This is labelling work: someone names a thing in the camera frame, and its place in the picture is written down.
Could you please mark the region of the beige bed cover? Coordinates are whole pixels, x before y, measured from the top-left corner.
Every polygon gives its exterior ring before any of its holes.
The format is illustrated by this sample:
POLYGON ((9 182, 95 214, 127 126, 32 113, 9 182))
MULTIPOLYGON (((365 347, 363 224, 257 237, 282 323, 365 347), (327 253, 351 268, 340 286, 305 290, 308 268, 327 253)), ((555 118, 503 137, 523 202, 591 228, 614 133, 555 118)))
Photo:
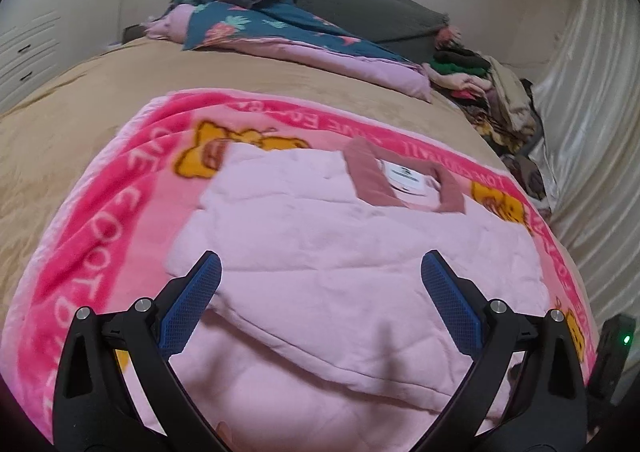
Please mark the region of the beige bed cover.
POLYGON ((139 39, 64 72, 1 117, 1 308, 9 308, 43 230, 94 156, 154 97, 194 88, 292 96, 441 141, 481 164, 498 156, 462 112, 282 60, 184 51, 139 39))

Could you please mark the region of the cream satin curtain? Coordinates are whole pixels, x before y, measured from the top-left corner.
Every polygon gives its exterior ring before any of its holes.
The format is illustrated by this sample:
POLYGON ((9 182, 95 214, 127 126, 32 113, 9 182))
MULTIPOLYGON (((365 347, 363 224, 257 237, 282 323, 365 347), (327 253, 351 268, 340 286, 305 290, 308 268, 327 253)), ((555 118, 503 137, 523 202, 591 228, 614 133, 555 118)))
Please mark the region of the cream satin curtain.
POLYGON ((639 313, 639 2, 572 0, 535 88, 554 234, 598 322, 639 313))

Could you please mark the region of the dark grey headboard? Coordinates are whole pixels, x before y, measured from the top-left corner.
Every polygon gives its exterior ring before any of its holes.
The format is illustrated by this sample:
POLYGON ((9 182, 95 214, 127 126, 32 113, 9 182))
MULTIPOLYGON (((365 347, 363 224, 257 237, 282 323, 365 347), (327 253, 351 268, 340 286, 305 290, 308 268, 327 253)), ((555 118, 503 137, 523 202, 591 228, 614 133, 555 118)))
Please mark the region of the dark grey headboard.
POLYGON ((416 63, 431 60, 446 14, 411 0, 295 0, 299 8, 416 63))

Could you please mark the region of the pile of assorted clothes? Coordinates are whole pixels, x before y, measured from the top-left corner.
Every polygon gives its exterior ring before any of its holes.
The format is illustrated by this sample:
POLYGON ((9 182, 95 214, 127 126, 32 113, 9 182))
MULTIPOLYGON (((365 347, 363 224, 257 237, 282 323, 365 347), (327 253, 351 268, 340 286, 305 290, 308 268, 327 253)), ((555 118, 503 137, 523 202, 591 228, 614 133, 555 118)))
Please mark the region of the pile of assorted clothes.
POLYGON ((423 64, 431 83, 452 100, 512 173, 541 216, 551 207, 544 180, 530 154, 544 136, 533 83, 518 78, 495 57, 465 48, 454 26, 435 34, 431 60, 423 64))

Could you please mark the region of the blue floral pink quilt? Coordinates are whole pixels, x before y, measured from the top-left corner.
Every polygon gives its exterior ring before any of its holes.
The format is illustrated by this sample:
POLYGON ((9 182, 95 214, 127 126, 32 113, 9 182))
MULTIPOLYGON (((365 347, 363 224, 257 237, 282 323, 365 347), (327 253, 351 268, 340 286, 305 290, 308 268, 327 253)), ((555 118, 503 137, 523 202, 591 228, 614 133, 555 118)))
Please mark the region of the blue floral pink quilt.
POLYGON ((150 39, 186 50, 230 50, 286 60, 431 100, 423 68, 299 8, 294 0, 173 0, 143 25, 150 39))

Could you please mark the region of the pink quilted jacket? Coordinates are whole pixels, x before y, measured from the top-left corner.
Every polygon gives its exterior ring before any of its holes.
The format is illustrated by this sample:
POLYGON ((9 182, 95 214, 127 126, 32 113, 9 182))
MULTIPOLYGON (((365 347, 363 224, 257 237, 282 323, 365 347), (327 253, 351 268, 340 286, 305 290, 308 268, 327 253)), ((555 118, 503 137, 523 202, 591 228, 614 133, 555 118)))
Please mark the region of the pink quilted jacket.
POLYGON ((421 283, 439 251, 489 298, 541 314, 550 299, 533 238, 423 161, 416 196, 386 189, 387 157, 228 147, 182 207, 142 220, 110 306, 156 295, 211 250, 221 284, 176 371, 237 451, 405 451, 470 366, 421 283))

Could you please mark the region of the white wardrobe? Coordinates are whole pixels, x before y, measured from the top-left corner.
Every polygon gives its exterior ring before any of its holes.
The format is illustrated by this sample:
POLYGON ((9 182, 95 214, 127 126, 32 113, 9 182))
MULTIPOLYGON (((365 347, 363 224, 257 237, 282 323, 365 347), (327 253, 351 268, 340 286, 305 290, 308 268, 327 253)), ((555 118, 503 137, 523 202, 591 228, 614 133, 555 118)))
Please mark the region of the white wardrobe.
POLYGON ((1 0, 1 109, 119 42, 120 0, 1 0))

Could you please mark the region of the pink cartoon fleece blanket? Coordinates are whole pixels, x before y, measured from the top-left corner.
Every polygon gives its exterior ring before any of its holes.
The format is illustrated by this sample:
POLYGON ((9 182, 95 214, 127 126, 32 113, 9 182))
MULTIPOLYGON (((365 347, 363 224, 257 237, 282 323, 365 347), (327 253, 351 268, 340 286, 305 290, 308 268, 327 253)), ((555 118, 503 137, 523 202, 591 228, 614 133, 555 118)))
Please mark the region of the pink cartoon fleece blanket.
POLYGON ((533 238, 551 309, 566 319, 582 374, 596 360, 598 333, 579 277, 548 225, 515 182, 442 143, 358 115, 295 98, 227 89, 193 89, 154 98, 89 164, 44 232, 23 273, 1 344, 1 373, 21 408, 46 437, 53 434, 54 386, 64 340, 82 307, 111 308, 119 272, 142 220, 157 207, 182 207, 221 169, 230 145, 273 152, 335 152, 360 140, 386 155, 386 189, 416 196, 426 175, 415 161, 458 186, 452 199, 469 197, 533 238))

